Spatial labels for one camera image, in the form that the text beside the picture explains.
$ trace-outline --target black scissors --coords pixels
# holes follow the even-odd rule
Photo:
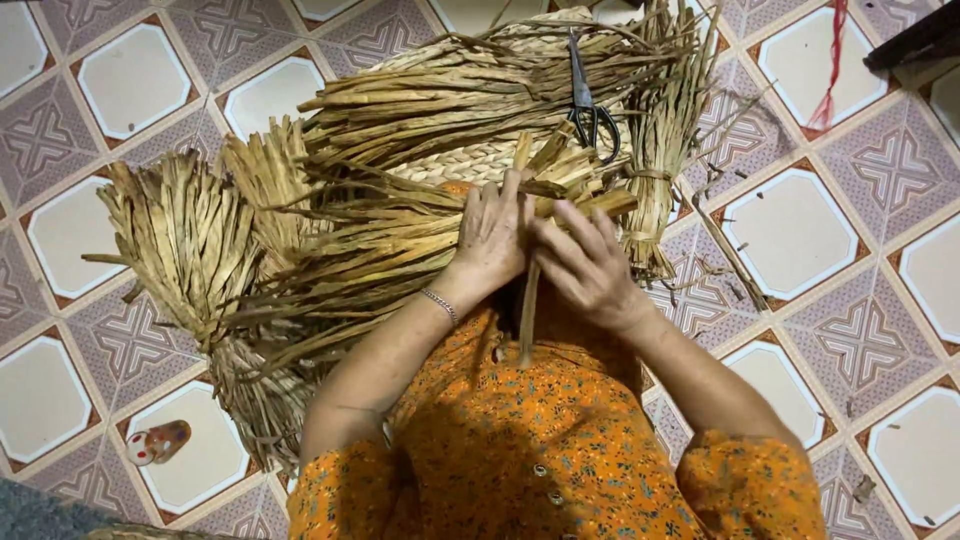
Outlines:
[[[593,105],[593,96],[590,95],[590,88],[587,86],[587,71],[584,69],[584,61],[580,58],[580,49],[577,48],[577,37],[573,35],[572,28],[568,30],[570,32],[570,71],[573,73],[573,110],[570,111],[567,120],[576,126],[580,144],[593,148],[597,147],[600,124],[606,127],[613,141],[613,152],[602,160],[603,164],[607,165],[620,153],[620,132],[616,129],[616,123],[613,122],[610,111],[606,107]],[[589,137],[580,120],[581,113],[586,113],[588,116]]]

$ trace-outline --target woman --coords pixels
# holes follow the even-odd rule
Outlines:
[[[557,202],[565,233],[520,182],[468,193],[455,258],[318,390],[290,537],[822,538],[773,409],[636,287],[607,216]],[[520,369],[486,299],[524,272],[527,235],[552,290]],[[629,389],[641,359],[695,431],[676,474]]]

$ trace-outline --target red string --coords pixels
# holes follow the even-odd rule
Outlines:
[[[843,26],[847,22],[847,0],[834,0],[833,8],[833,43],[830,45],[830,58],[833,61],[833,69],[830,71],[830,84],[827,86],[827,94],[820,100],[820,105],[813,112],[808,126],[810,128],[826,131],[830,128],[830,122],[833,120],[833,87],[840,78],[840,49],[843,46]]]

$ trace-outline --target tiled floor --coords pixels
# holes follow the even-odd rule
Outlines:
[[[706,202],[723,237],[690,211],[707,180],[695,164],[663,247],[686,282],[726,266],[729,243],[773,310],[732,274],[650,293],[805,442],[838,538],[960,538],[960,67],[876,77],[860,63],[937,2],[851,3],[825,134],[805,123],[827,85],[832,4],[724,3],[701,119],[730,128],[704,143],[736,173]],[[570,3],[515,0],[505,18]],[[187,146],[210,158],[221,134],[262,129],[324,81],[444,30],[479,32],[500,6],[0,3],[0,475],[136,522],[284,536],[288,479],[252,468],[191,340],[149,298],[123,302],[129,270],[79,260],[115,250],[94,196],[103,167]],[[619,0],[594,11],[635,16]],[[689,428],[658,385],[643,402],[676,462]],[[126,461],[128,433],[179,418],[196,440],[174,459]],[[858,503],[864,476],[876,488]]]

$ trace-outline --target orange shirt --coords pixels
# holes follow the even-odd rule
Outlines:
[[[532,367],[516,344],[494,352],[480,308],[397,404],[390,450],[361,441],[310,463],[290,538],[825,537],[805,455],[714,431],[675,474],[628,388],[629,353],[543,304]],[[571,327],[580,344],[551,340]]]

